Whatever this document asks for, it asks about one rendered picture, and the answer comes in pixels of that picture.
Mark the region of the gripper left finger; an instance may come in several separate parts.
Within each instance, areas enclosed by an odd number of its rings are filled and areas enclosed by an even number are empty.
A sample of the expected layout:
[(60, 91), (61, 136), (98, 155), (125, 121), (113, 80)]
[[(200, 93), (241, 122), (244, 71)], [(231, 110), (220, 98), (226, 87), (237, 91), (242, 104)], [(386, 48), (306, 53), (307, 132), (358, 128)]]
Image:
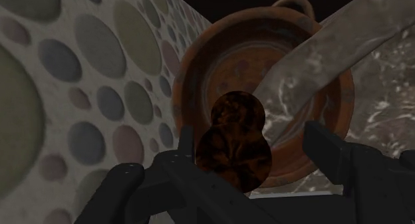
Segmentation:
[(150, 224), (168, 212), (175, 224), (233, 224), (233, 188), (194, 163), (194, 131), (185, 126), (178, 148), (159, 153), (149, 168), (113, 167), (74, 224)]

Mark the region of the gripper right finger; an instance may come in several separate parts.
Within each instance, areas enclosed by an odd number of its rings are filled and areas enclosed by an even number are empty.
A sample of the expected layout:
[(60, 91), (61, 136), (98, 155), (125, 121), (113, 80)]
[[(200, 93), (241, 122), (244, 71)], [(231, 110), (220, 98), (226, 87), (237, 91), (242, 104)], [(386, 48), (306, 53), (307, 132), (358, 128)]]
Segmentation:
[(331, 183), (343, 185), (345, 197), (354, 200), (356, 224), (415, 224), (415, 150), (390, 158), (308, 121), (303, 151)]

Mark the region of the robot stand with coloured dots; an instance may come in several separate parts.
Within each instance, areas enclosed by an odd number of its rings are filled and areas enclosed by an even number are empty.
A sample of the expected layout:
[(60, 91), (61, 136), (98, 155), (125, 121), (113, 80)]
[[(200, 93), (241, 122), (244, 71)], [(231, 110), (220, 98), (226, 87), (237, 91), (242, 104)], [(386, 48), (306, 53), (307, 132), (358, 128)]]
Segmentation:
[(175, 148), (183, 0), (0, 0), (0, 224), (73, 224), (118, 162)]

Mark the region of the dark brown gourd-shaped object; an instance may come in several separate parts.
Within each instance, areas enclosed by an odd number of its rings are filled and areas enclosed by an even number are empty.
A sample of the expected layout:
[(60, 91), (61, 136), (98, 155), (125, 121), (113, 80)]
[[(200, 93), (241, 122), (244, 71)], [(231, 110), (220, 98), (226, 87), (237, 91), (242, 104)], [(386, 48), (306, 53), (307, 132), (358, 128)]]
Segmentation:
[(268, 178), (271, 148), (264, 138), (265, 110), (252, 94), (231, 91), (215, 101), (211, 127), (196, 147), (196, 165), (213, 171), (242, 193)]

